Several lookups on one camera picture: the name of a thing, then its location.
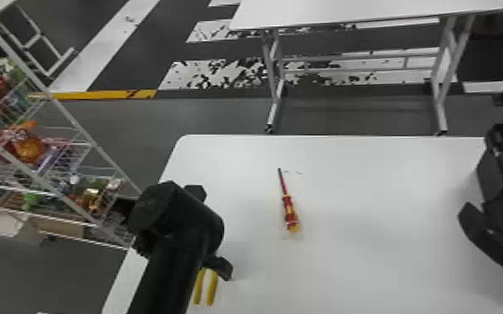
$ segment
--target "screwdriver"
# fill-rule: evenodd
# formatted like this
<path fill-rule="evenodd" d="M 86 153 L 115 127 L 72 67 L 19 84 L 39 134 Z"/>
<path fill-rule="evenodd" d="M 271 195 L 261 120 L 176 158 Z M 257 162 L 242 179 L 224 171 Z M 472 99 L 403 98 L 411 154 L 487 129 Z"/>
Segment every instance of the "screwdriver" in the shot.
<path fill-rule="evenodd" d="M 282 178 L 281 168 L 277 168 L 277 171 L 279 173 L 279 181 L 281 182 L 282 204 L 285 210 L 285 225 L 289 232 L 298 232 L 300 230 L 300 224 L 298 223 L 297 214 L 294 212 L 294 207 L 292 206 L 291 196 L 287 193 L 287 186 L 285 185 L 285 180 Z"/>

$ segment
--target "yellow floor line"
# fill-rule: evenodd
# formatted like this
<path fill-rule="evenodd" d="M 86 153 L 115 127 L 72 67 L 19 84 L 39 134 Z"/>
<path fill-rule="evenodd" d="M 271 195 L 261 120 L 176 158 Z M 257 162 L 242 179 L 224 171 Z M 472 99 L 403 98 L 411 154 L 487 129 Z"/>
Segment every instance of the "yellow floor line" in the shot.
<path fill-rule="evenodd" d="M 58 100 L 88 100 L 88 99 L 151 99 L 156 94 L 155 89 L 127 90 L 96 90 L 92 92 L 54 93 Z"/>

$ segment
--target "metal wire rack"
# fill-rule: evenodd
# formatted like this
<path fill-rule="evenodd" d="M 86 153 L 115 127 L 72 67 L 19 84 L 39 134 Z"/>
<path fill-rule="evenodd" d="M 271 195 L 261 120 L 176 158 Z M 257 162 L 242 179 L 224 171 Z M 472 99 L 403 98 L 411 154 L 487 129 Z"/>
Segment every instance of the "metal wire rack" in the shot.
<path fill-rule="evenodd" d="M 0 210 L 47 236 L 128 248 L 133 236 L 114 206 L 140 188 L 1 36 L 0 51 Z"/>

